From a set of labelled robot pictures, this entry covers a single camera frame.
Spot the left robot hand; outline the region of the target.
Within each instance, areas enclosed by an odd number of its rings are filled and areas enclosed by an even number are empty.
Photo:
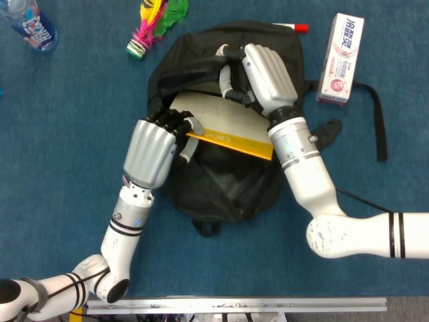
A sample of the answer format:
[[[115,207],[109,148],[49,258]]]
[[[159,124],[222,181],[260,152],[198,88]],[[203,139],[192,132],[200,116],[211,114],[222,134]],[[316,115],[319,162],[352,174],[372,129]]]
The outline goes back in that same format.
[[[180,153],[177,147],[189,132],[201,136],[203,126],[190,111],[158,109],[139,119],[128,147],[123,170],[131,184],[156,189],[166,181],[174,158],[189,163],[198,146],[197,138],[188,138]]]

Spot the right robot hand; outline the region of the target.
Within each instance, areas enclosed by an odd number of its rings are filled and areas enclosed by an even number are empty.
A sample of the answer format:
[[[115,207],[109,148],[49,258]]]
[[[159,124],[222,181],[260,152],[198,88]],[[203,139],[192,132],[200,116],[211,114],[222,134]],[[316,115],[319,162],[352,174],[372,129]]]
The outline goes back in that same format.
[[[286,65],[276,51],[260,44],[247,44],[238,50],[223,44],[216,56],[240,62],[250,85],[245,91],[234,89],[231,66],[224,65],[219,72],[219,88],[224,99],[243,105],[255,103],[254,109],[268,119],[277,110],[293,107],[298,99]]]

